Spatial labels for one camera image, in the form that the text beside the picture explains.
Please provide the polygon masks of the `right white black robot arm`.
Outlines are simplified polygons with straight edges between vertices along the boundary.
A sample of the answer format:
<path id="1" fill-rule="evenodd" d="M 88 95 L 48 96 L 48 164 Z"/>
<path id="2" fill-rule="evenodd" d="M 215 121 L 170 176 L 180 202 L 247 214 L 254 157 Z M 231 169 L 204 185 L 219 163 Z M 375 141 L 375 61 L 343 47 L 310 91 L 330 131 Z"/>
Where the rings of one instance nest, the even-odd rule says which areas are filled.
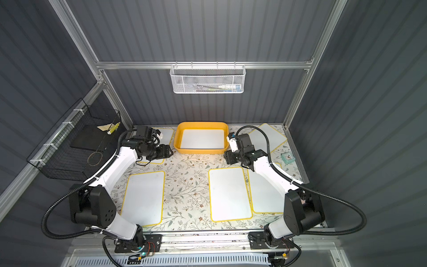
<path id="1" fill-rule="evenodd" d="M 266 150 L 256 149 L 249 134 L 243 134 L 241 130 L 238 130 L 228 134 L 226 139 L 230 148 L 224 153 L 224 158 L 229 165 L 239 163 L 241 167 L 262 176 L 283 198 L 282 218 L 264 227 L 263 236 L 266 245 L 272 246 L 277 240 L 300 235 L 350 235 L 366 227 L 368 218 L 356 205 L 317 191 L 310 184 L 305 184 L 280 169 L 271 158 L 270 141 L 267 134 L 258 127 L 253 129 L 264 137 L 267 144 Z M 321 198 L 327 198 L 350 208 L 361 217 L 361 222 L 346 230 L 315 231 L 314 227 L 325 221 Z"/>

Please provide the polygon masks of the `yellow plastic storage box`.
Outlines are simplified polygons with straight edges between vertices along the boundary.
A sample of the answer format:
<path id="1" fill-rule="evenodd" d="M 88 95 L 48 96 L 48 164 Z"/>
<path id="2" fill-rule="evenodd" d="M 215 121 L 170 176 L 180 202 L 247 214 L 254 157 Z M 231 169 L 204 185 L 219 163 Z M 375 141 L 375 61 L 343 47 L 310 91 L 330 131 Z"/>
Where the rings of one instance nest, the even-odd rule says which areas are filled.
<path id="1" fill-rule="evenodd" d="M 181 154 L 223 154 L 229 147 L 228 134 L 224 122 L 182 122 L 173 145 Z"/>

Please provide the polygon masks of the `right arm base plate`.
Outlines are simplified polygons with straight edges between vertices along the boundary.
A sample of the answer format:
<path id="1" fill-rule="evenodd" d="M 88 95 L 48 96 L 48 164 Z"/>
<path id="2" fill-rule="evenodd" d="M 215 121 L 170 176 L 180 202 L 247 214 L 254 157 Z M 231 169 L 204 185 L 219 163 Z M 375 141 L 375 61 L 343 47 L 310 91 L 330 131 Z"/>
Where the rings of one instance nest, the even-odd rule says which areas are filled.
<path id="1" fill-rule="evenodd" d="M 261 231 L 251 231 L 248 233 L 250 248 L 252 250 L 261 249 L 282 249 L 289 250 L 295 248 L 288 239 L 274 239 L 270 234 Z"/>

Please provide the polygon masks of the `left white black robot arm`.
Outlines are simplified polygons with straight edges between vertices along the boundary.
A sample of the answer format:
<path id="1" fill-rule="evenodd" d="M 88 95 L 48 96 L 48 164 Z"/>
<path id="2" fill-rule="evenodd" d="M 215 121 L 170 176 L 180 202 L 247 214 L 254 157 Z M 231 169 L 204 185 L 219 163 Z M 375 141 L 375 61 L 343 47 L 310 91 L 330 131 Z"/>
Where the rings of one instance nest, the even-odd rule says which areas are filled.
<path id="1" fill-rule="evenodd" d="M 149 126 L 124 131 L 111 158 L 92 177 L 83 184 L 74 184 L 68 193 L 47 209 L 41 220 L 42 233 L 56 240 L 103 234 L 113 240 L 143 246 L 146 241 L 142 227 L 118 214 L 111 191 L 124 172 L 141 158 L 152 161 L 168 159 L 173 155 L 170 146 L 161 143 L 162 138 L 159 129 Z M 49 230 L 51 213 L 65 200 L 69 201 L 72 222 L 87 226 L 87 230 L 72 234 L 55 234 Z"/>

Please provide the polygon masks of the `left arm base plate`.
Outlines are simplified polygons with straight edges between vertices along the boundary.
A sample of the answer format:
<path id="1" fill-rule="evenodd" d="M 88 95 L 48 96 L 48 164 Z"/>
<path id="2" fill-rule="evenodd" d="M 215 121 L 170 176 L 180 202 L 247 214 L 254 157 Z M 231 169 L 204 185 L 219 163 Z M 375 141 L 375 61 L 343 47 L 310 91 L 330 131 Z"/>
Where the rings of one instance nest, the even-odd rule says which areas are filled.
<path id="1" fill-rule="evenodd" d="M 160 251 L 162 244 L 161 234 L 144 235 L 142 241 L 121 240 L 116 242 L 115 253 L 156 253 Z"/>

